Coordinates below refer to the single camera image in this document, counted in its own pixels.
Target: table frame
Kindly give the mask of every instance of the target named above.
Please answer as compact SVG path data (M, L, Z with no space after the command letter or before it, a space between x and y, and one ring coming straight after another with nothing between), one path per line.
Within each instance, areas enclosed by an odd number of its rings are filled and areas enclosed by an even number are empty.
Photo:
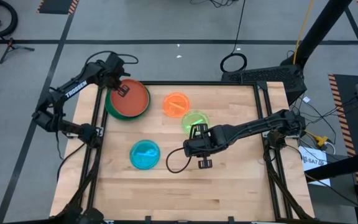
M265 105L266 105L267 116L272 114L272 106L270 104L270 98L269 98L269 93L268 93L268 89L267 89L267 82L249 82L249 83L238 84L238 83L233 83L233 82L203 82L203 81L201 81L201 82L142 81L141 83L143 85L216 85L216 86L218 86L218 85L239 86L240 85L240 86L251 86L254 89L258 119L261 119L264 117L263 111L262 111L262 104L260 101L259 89L262 89L263 94L264 94L264 101L265 101ZM96 99L95 99L93 116L92 116L92 120L91 120L91 125L93 125L93 126L96 126L96 124L98 122L98 113L99 113L100 104L101 104L102 92L103 92L103 88L98 88L98 92L96 94ZM94 164L96 164L96 173L94 174L94 176L90 182L89 196L88 196L86 210L89 208L92 208L94 198L95 198L96 184L97 184L97 179L98 179L99 162L100 162L100 158L101 158L101 150L103 148L103 137L104 137L103 131L106 128L107 117L108 117L108 112L106 111L106 109L103 109L103 115L102 115L102 120L101 120L101 142L102 142L102 144L101 144L101 146L96 148L96 154L94 157ZM92 151L91 148L89 148L89 147L86 148L81 177L80 177L80 186L83 185L83 183L85 182L85 180L87 178L87 173L88 173L87 171L89 170L89 165L91 162L91 151ZM266 156L267 156L266 160L271 160L269 153L266 153ZM282 181L283 185L285 187L287 187L280 151L275 151L275 157L276 157L275 160L276 160L278 175L279 175L280 180ZM286 218L281 217L279 203L278 203L278 197L277 197L277 190L276 190L275 182L271 178L271 176L268 177L268 182L269 182L269 187L270 187L270 194L272 197L273 212L274 212L275 220L276 221L292 220L293 215L292 215L291 205L285 197L283 198L283 202L284 202L284 206L285 206ZM77 204L79 206L82 204L82 196L80 196L78 198ZM235 222L234 217L228 217L228 221L229 221L229 223L249 223L249 222ZM144 221L114 220L115 224L128 223L128 222L150 223L151 217L146 216ZM172 221L158 221L158 223L171 223L171 222ZM227 222L192 222L192 223L216 223L216 224L218 224L218 223L227 223Z

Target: wooden tabletop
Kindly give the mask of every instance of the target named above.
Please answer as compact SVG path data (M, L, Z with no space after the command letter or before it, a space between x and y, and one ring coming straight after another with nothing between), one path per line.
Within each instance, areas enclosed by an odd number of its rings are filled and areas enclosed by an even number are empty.
M119 121L109 116L107 121L94 200L94 207L105 219L144 220L150 215L153 220L227 221L227 217L234 216L236 221L274 221L259 134L240 139L229 149L212 155L212 169L198 169L197 158L179 174L172 174L165 167L167 154L182 147L188 138L181 119L170 118L162 111L165 95L173 91L186 94L191 110L207 114L211 126L236 125L258 119L253 88L168 85L147 88L152 99L147 114L133 121ZM74 123L91 122L96 92L94 85L81 91ZM273 112L288 109L282 83L268 83L268 92ZM160 161L151 170L137 170L129 160L131 147L142 139L153 140L160 147ZM295 140L287 140L287 144L297 148ZM79 140L69 140L66 156L79 145ZM51 215L60 212L77 190L84 154L83 149L63 166ZM169 160L170 167L179 169L187 160L183 151L176 152ZM284 148L282 161L289 191L305 211L314 216L299 153L290 147ZM284 217L281 194L279 201Z

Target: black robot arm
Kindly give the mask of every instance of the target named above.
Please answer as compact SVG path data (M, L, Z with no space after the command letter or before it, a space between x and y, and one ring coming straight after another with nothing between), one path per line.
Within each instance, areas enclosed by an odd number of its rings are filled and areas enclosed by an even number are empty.
M77 134L78 138L89 147L98 147L100 140L96 128L90 124L78 125L63 120L65 116L63 105L89 84L96 84L100 87L106 86L118 91L119 95L124 97L129 88L125 85L121 86L120 77L130 76L125 73L122 67L124 64L125 62L114 52L109 54L105 62L97 60L87 63L79 75L61 87L50 89L37 105L32 115L33 121L48 132L61 131L64 134Z
M196 124L191 127L190 138L183 142L186 157L203 157L198 162L200 169L212 167L208 156L221 152L236 140L269 131L267 142L269 146L280 148L285 145L285 137L299 134L306 127L305 119L288 110L280 110L266 118L232 126L217 125L212 128L206 124Z

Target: orange object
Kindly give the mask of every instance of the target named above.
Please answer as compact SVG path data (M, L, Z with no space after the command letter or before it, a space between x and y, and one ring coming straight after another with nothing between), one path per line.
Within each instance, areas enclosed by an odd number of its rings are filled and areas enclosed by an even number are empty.
M135 117L142 114L150 102L146 87L140 82L131 79L123 80L122 85L127 85L129 91L124 97L118 95L117 91L112 91L112 106L118 113L127 117Z
M168 116L180 118L189 110L190 102L186 95L175 92L164 98L162 108Z

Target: concrete floor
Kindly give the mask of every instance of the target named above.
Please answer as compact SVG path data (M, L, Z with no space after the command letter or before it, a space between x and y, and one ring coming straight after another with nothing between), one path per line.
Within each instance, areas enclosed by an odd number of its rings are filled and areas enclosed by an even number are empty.
M139 80L220 80L219 63L231 52L229 44L177 44L184 39L234 39L241 13L241 1L230 7L215 9L206 2L191 5L186 0L80 0L67 40L178 40L170 44L65 44L61 53L58 44L64 34L66 15L36 14L39 2L6 0L19 14L19 25L13 33L17 40L56 40L34 44L35 52L18 50L9 54L0 65L0 204L8 186L24 138L30 116L45 81L60 85L80 72L85 59L100 50L133 54L138 65L126 69ZM305 33L317 18L326 0L314 2ZM240 40L296 40L308 7L308 1L248 0L244 10ZM349 7L358 25L358 5ZM357 40L346 15L329 32L325 40ZM329 73L358 75L358 44L320 45L305 67L306 95L321 113L334 107L329 88ZM5 45L0 44L0 56ZM264 45L238 45L247 55L248 69L278 65L293 45L270 42ZM228 62L227 69L238 62ZM76 98L65 105L72 118ZM302 110L312 113L307 105ZM336 117L327 119L337 132L337 153L346 155ZM310 125L320 135L333 136L324 123ZM61 137L64 151L66 141ZM53 134L37 128L27 159L17 182L5 222L47 218L56 187L56 171L60 159ZM347 206L313 202L318 218L325 221L355 223L354 209Z

